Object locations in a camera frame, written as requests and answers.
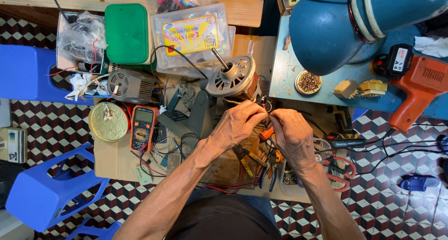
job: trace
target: orange multimeter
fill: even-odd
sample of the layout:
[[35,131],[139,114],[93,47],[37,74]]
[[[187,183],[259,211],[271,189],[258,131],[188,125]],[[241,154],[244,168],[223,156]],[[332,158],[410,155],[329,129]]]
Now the orange multimeter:
[[133,151],[140,151],[144,144],[148,144],[145,153],[152,150],[152,134],[157,124],[159,109],[137,105],[134,107],[131,118],[131,141],[129,147]]

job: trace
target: plastic storage box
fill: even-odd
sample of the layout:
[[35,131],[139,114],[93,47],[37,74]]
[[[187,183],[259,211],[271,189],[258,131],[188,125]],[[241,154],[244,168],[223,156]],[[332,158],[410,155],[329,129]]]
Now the plastic storage box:
[[151,64],[149,14],[141,4],[111,4],[104,14],[108,58],[117,64]]
[[[237,31],[237,28],[235,26],[229,25],[228,30],[230,33],[230,51],[233,53],[233,44],[235,42],[235,32]],[[211,77],[213,73],[215,72],[215,67],[220,65],[221,63],[219,61],[210,62],[210,63],[204,63],[204,64],[198,64],[197,67],[207,76]],[[193,78],[204,78],[203,75],[201,75],[192,65],[185,66],[185,67],[176,67],[176,68],[169,68],[169,69],[161,69],[159,67],[159,64],[157,64],[157,71],[159,73],[166,73],[166,74],[178,74]]]
[[[211,49],[223,59],[232,57],[224,3],[212,4],[151,16],[154,45],[167,45],[182,52],[194,64],[217,61]],[[159,48],[155,52],[161,69],[189,65],[177,52]]]

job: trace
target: white cloth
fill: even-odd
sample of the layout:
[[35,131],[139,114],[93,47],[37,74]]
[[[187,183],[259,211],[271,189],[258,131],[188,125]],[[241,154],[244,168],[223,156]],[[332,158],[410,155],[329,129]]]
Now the white cloth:
[[414,48],[422,54],[437,58],[448,57],[448,38],[433,39],[416,36]]

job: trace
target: forearm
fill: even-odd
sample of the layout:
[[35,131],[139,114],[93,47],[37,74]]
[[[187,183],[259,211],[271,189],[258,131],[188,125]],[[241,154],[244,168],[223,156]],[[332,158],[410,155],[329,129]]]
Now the forearm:
[[317,164],[314,171],[300,176],[300,179],[317,214],[324,239],[346,239],[348,233],[350,239],[365,239],[355,220],[336,196],[322,165]]
[[203,155],[215,151],[209,146],[201,140],[194,152],[144,199],[113,239],[163,239],[208,169]]

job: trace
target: multimeter dial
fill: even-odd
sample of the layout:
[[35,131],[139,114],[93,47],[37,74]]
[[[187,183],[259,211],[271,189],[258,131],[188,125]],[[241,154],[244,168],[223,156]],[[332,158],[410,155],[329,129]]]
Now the multimeter dial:
[[135,131],[135,138],[140,141],[148,140],[148,133],[144,129],[138,129]]

